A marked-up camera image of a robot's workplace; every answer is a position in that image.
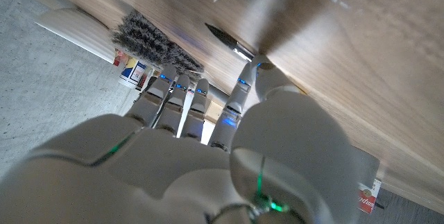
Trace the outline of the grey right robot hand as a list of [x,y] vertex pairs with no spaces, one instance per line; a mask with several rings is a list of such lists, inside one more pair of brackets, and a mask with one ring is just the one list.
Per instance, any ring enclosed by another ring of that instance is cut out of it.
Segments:
[[265,55],[242,71],[210,142],[206,87],[162,74],[123,116],[87,120],[1,181],[2,223],[355,223],[379,161]]

